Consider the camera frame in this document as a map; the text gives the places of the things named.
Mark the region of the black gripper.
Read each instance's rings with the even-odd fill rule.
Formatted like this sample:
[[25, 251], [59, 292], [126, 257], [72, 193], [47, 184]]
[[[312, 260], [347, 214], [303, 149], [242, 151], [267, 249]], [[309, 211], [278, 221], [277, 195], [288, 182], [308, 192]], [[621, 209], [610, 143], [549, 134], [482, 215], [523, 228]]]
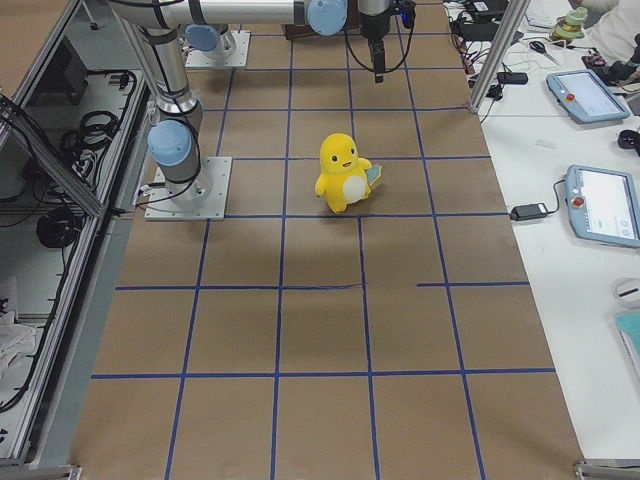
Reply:
[[382, 83], [386, 72], [384, 37], [389, 33], [394, 13], [392, 0], [358, 0], [361, 35], [368, 40], [374, 82]]

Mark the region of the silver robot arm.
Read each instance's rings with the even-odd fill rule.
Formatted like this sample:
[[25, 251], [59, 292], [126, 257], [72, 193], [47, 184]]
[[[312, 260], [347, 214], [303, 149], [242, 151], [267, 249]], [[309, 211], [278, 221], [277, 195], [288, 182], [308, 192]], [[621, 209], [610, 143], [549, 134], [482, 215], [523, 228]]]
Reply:
[[330, 36], [343, 30], [349, 12], [347, 1], [112, 1], [110, 6], [133, 30], [139, 61], [151, 72], [156, 103], [168, 118], [202, 114], [178, 42], [181, 26], [295, 25]]
[[228, 24], [189, 24], [185, 27], [184, 37], [192, 50], [210, 58], [227, 58], [237, 50]]

